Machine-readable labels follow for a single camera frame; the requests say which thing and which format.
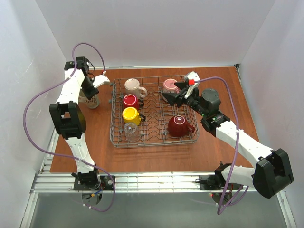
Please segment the pink patterned mug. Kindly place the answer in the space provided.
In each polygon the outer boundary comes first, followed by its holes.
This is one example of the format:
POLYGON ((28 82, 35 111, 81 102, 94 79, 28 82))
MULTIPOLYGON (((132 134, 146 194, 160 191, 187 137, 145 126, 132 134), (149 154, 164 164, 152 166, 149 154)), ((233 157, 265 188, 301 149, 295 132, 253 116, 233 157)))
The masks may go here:
POLYGON ((177 81, 173 78, 169 78, 163 82, 163 92, 165 93, 179 93, 179 88, 174 84, 177 81))

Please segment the tall cream decorated mug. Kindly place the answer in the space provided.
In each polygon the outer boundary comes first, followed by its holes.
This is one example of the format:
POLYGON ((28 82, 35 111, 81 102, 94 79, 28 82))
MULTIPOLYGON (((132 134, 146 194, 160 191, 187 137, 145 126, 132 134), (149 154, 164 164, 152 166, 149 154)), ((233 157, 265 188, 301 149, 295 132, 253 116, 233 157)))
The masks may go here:
POLYGON ((97 95, 94 95, 91 99, 88 99, 82 90, 80 90, 78 101, 85 103, 90 109, 96 109, 99 106, 99 98, 97 95))

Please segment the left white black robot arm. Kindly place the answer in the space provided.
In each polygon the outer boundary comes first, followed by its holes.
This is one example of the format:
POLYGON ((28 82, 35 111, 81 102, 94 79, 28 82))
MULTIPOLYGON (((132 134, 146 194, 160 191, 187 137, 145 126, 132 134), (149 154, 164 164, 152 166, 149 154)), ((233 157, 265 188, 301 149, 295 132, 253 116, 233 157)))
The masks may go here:
POLYGON ((65 77, 68 79, 62 87, 55 104, 49 106, 49 112, 56 132, 69 145, 77 165, 77 173, 72 175, 81 185, 90 190, 100 186, 99 172, 90 156, 85 140, 86 119, 78 105, 80 92, 90 100, 99 92, 89 76, 90 61, 84 57, 76 57, 76 62, 65 63, 65 77))

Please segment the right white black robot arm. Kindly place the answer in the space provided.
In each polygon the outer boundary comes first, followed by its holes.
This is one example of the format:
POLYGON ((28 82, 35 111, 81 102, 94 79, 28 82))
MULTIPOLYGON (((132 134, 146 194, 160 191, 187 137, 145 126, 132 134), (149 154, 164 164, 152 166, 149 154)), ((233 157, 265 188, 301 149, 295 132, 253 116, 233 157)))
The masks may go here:
POLYGON ((255 188, 269 199, 294 181, 291 164, 286 151, 273 150, 253 139, 238 127, 220 110, 221 100, 216 90, 205 89, 199 94, 198 84, 192 79, 175 84, 180 92, 162 96, 171 106, 187 105, 202 116, 203 128, 214 137, 224 141, 252 165, 250 168, 230 163, 215 170, 218 184, 233 183, 255 188))

